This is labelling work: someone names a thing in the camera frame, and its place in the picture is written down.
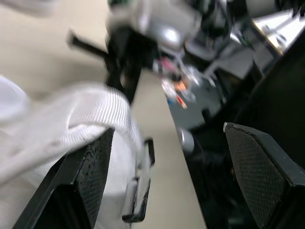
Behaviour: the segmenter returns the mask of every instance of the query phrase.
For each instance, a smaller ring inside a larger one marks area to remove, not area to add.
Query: white fabric
[[[22,123],[10,126],[0,138],[0,229],[11,228],[50,167],[73,152],[115,129],[109,171],[97,229],[125,229],[122,208],[127,183],[136,174],[137,154],[147,154],[130,107],[118,91],[98,84],[80,84],[57,93]],[[140,176],[149,180],[149,156]],[[136,210],[144,194],[138,191]]]

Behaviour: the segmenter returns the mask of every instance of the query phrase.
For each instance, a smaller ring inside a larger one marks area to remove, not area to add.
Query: silver metal part
[[[177,129],[177,134],[184,154],[191,154],[195,148],[193,135],[189,131],[180,128]]]
[[[108,15],[108,34],[122,26],[152,38],[161,46],[179,50],[200,29],[201,15],[184,0],[133,0],[114,7]]]
[[[279,12],[275,0],[245,0],[251,18],[259,18]]]

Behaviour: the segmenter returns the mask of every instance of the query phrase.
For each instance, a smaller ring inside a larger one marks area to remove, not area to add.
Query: small object
[[[184,91],[186,90],[186,86],[183,82],[178,82],[178,83],[175,83],[175,90],[178,91],[178,92],[181,92],[181,91]]]
[[[181,98],[179,95],[177,95],[177,101],[180,103],[180,105],[181,105],[184,109],[187,108],[185,102],[182,100],[182,98]]]
[[[183,97],[191,103],[195,103],[196,102],[196,96],[194,95],[194,93],[190,90],[184,90],[181,92],[181,94],[183,95]]]
[[[29,99],[12,81],[0,75],[0,122],[11,121],[25,114]]]
[[[162,82],[162,88],[163,88],[163,91],[164,91],[166,97],[169,100],[173,100],[173,99],[175,100],[177,97],[177,93],[175,91],[175,86],[172,84],[172,82],[166,78],[162,78],[161,82]]]
[[[190,155],[195,148],[193,135],[188,130],[181,128],[177,128],[177,134],[184,155]]]
[[[167,100],[167,103],[168,103],[168,105],[169,105],[169,106],[173,106],[174,101],[173,101],[173,100],[168,99],[168,100]]]

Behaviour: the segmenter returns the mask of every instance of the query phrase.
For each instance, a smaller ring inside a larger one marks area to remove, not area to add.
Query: black plastic part
[[[92,229],[105,188],[113,129],[47,173],[14,229]]]
[[[259,228],[304,228],[305,171],[264,132],[228,123],[225,134],[237,182]]]
[[[89,42],[85,41],[85,39],[78,38],[73,32],[70,32],[69,34],[68,45],[70,47],[77,47],[85,51],[88,51],[105,60],[115,61],[115,59],[111,55],[109,55],[106,51],[97,47],[97,45],[90,44]]]
[[[154,163],[155,163],[153,139],[152,138],[147,138],[145,140],[145,144],[148,146],[148,154],[149,154],[149,158],[151,160],[151,166],[153,166]]]
[[[144,195],[143,202],[141,204],[140,212],[138,214],[130,214],[130,215],[122,216],[122,220],[125,223],[139,223],[139,222],[142,222],[145,219],[149,189],[150,189],[150,182],[149,182],[149,186],[148,186],[147,192]],[[133,205],[132,212],[134,211],[134,206],[135,206],[135,203],[136,203],[136,198],[137,198],[137,194],[135,194],[135,196],[134,196],[134,205]]]

